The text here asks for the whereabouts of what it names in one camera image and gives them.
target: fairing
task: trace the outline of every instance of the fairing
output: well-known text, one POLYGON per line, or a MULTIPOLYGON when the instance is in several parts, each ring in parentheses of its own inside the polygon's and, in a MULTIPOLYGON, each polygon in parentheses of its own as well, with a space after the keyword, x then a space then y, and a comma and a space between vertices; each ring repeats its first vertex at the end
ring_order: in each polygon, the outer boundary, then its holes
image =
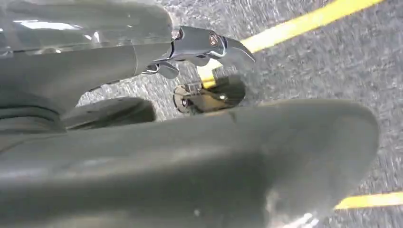
POLYGON ((170 43, 177 28, 153 0, 4 0, 0 8, 0 58, 170 43))

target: gray pavement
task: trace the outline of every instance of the gray pavement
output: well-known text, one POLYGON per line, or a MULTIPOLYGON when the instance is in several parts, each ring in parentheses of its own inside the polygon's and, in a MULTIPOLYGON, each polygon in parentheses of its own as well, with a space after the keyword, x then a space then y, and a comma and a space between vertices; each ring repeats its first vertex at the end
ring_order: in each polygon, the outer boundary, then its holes
MULTIPOLYGON (((314 0, 159 0, 181 24, 243 39, 315 10, 314 0)), ((243 75, 244 106, 283 98, 349 98, 378 116, 378 160, 354 194, 403 190, 403 2, 383 3, 256 54, 254 69, 222 68, 218 76, 243 75)), ((117 96, 153 101, 160 120, 181 117, 172 103, 178 83, 197 80, 195 68, 179 64, 181 76, 139 76, 83 96, 81 104, 117 96)), ((321 227, 403 227, 403 207, 337 211, 321 227)))

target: motorcycle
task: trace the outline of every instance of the motorcycle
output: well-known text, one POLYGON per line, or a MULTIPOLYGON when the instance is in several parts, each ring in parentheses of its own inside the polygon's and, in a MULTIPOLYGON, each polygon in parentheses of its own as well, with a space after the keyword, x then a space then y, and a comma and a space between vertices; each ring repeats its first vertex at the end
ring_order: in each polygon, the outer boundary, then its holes
POLYGON ((174 25, 152 1, 1 8, 0 227, 308 228, 376 157, 379 129, 367 108, 300 99, 228 109, 244 93, 235 77, 177 87, 180 111, 209 115, 153 122, 140 98, 76 107, 103 84, 173 79, 175 61, 255 58, 214 31, 174 25))

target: gray plastic panel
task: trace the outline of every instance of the gray plastic panel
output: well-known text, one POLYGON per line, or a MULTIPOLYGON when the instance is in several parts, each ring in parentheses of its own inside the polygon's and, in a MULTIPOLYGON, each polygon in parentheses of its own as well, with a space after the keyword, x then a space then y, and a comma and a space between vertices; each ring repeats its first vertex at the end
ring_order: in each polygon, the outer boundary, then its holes
POLYGON ((32 137, 0 154, 1 227, 278 228, 328 215, 379 130, 355 103, 291 100, 32 137))

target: fuel tank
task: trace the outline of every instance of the fuel tank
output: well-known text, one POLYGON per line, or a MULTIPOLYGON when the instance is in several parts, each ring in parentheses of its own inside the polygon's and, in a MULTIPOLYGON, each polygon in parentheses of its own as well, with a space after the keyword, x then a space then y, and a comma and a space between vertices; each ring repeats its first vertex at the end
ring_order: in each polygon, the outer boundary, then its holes
POLYGON ((0 84, 65 111, 90 89, 140 74, 171 47, 171 17, 152 0, 5 0, 0 7, 0 84))
POLYGON ((14 138, 0 227, 312 228, 359 185, 378 138, 345 100, 14 138))

